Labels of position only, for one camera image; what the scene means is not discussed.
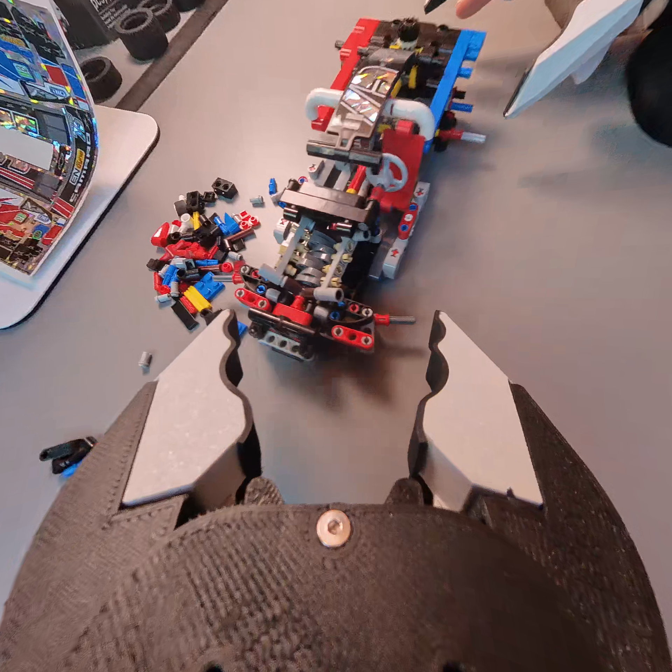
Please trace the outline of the pile of loose lego pieces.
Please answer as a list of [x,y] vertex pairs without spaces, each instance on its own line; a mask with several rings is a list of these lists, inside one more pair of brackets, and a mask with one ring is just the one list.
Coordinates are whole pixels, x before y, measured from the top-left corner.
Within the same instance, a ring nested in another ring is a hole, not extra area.
[[200,320],[210,324],[217,314],[213,300],[227,284],[242,281],[246,244],[261,222],[246,210],[214,210],[220,202],[233,203],[238,194],[235,183],[221,177],[206,191],[187,191],[173,203],[175,218],[161,224],[150,239],[156,255],[147,268],[155,301],[189,332],[197,330]]

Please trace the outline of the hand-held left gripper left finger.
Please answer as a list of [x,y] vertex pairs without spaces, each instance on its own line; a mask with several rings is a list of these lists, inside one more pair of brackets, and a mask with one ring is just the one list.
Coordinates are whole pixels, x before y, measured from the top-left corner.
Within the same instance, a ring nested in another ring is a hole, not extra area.
[[261,474],[239,346],[235,312],[223,310],[158,376],[124,507],[187,495],[194,508],[222,508]]

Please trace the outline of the black lego connector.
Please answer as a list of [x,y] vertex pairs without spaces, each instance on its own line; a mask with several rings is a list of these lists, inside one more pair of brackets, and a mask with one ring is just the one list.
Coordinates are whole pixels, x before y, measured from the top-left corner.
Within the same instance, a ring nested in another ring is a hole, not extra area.
[[97,443],[98,441],[94,436],[65,441],[43,449],[39,453],[39,460],[41,462],[51,462],[54,475],[67,477],[74,473]]

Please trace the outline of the lego car model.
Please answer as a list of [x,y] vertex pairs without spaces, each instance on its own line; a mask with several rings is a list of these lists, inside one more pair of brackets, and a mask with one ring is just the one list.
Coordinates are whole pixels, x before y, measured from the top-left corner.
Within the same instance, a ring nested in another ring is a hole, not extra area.
[[473,109],[457,80],[470,78],[485,38],[409,17],[361,18],[336,41],[336,78],[305,102],[319,135],[307,142],[308,177],[276,195],[278,257],[239,271],[234,294],[262,345],[307,362],[320,340],[368,353],[377,328],[415,323],[379,313],[362,288],[397,274],[429,195],[429,153],[486,139],[456,119]]

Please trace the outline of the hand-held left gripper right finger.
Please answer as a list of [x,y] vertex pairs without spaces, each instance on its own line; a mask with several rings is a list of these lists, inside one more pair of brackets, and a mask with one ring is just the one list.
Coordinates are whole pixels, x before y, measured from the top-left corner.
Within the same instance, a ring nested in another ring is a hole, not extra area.
[[476,495],[543,505],[507,375],[449,316],[435,311],[408,469],[431,504],[463,511]]

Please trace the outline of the holographic sticker sheet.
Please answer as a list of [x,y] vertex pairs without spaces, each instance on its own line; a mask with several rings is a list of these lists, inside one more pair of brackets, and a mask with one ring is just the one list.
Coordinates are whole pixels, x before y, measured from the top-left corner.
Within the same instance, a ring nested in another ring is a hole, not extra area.
[[93,99],[51,1],[1,2],[1,274],[35,275],[89,190]]

